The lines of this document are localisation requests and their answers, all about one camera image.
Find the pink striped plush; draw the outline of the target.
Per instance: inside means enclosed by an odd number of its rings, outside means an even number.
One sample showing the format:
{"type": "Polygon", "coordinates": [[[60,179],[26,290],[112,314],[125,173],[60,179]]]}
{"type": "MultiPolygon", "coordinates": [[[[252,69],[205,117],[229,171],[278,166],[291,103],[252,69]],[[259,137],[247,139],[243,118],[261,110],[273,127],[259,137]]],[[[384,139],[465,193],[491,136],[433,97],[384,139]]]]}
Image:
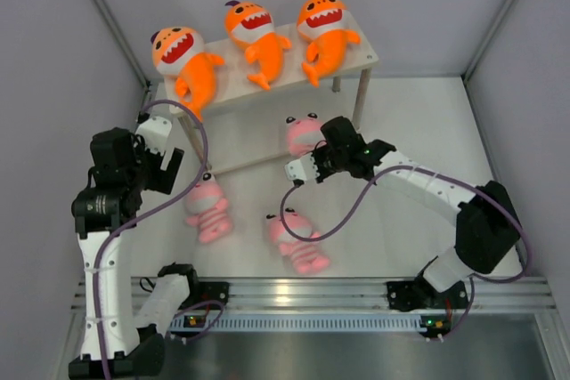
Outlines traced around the pink striped plush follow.
{"type": "Polygon", "coordinates": [[[286,141],[289,154],[300,158],[312,151],[315,146],[324,140],[321,132],[323,122],[316,113],[310,112],[305,117],[286,118],[286,141]]]}
{"type": "Polygon", "coordinates": [[[204,173],[185,199],[186,223],[197,229],[198,241],[208,244],[232,232],[233,221],[228,214],[229,200],[216,177],[204,173]]]}
{"type": "Polygon", "coordinates": [[[284,219],[295,234],[310,239],[310,242],[293,237],[283,226],[278,214],[267,214],[265,225],[268,238],[277,247],[280,255],[287,257],[293,270],[300,275],[312,275],[327,269],[330,266],[330,258],[314,243],[320,234],[312,223],[290,207],[284,209],[284,219]]]}

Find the orange shark plush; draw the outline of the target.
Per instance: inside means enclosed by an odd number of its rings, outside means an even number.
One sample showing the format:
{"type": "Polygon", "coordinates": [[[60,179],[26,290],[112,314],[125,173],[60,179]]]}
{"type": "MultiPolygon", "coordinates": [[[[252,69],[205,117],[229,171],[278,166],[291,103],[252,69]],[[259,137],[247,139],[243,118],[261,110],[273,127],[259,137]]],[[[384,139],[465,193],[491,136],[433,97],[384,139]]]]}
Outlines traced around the orange shark plush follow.
{"type": "Polygon", "coordinates": [[[202,122],[203,110],[216,97],[216,67],[224,65],[224,58],[207,52],[201,34],[185,26],[155,32],[151,58],[158,73],[174,81],[177,100],[202,122]]]}
{"type": "Polygon", "coordinates": [[[307,42],[301,67],[315,87],[343,65],[350,44],[362,41],[360,33],[349,28],[341,0],[306,0],[297,16],[297,32],[307,42]]]}
{"type": "Polygon", "coordinates": [[[243,51],[248,64],[258,64],[258,72],[248,74],[247,79],[269,91],[281,75],[284,52],[292,47],[291,41],[276,32],[272,15],[262,5],[230,0],[225,6],[228,37],[243,51]]]}

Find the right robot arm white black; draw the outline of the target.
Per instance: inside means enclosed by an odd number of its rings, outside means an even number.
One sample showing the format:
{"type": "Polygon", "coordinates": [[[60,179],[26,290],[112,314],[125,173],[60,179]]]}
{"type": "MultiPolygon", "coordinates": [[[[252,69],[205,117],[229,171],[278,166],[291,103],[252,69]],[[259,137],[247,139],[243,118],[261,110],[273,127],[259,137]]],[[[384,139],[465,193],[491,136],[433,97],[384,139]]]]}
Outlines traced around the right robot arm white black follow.
{"type": "Polygon", "coordinates": [[[348,173],[395,190],[440,214],[455,229],[453,244],[407,281],[388,283],[388,301],[397,311],[439,308],[448,291],[464,279],[488,280],[522,227],[505,187],[496,181],[475,186],[430,170],[394,145],[365,141],[346,117],[321,128],[324,141],[300,158],[305,177],[323,182],[348,173]]]}

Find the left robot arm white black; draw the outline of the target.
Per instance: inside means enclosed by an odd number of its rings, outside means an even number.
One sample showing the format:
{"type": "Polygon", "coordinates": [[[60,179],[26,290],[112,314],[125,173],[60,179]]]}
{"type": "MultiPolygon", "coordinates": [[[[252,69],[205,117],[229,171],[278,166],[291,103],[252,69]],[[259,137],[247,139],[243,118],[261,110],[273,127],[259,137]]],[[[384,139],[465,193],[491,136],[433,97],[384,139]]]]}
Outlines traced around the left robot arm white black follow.
{"type": "Polygon", "coordinates": [[[164,159],[170,133],[162,121],[155,130],[115,127],[90,143],[94,164],[71,208],[85,273],[85,333],[78,357],[69,364],[71,379],[158,375],[171,320],[200,300],[193,267],[171,263],[159,271],[141,310],[133,311],[132,241],[123,233],[140,221],[144,191],[168,195],[174,187],[183,151],[164,159]]]}

